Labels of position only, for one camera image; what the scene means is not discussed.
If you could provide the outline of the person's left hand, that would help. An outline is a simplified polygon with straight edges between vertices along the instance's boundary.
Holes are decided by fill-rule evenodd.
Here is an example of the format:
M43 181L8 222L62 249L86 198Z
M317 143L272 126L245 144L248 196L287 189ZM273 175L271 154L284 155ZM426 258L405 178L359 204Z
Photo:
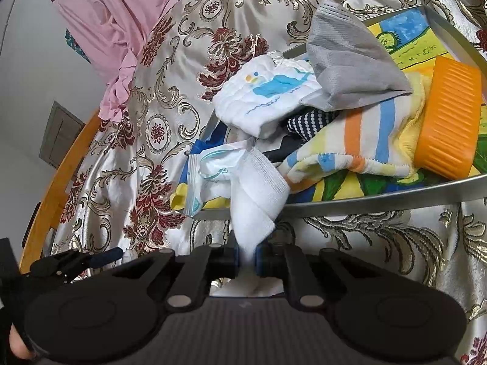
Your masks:
M11 325L9 332L9 344L13 355L17 358L22 360L33 360L36 357L36 354L28 349L14 325Z

